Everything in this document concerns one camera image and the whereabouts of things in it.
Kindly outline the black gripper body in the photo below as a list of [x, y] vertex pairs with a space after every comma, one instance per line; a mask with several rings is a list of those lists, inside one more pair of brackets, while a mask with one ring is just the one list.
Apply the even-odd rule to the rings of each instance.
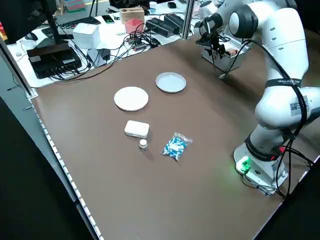
[[203, 48], [221, 48], [222, 46], [217, 33], [205, 33], [201, 35], [196, 44]]

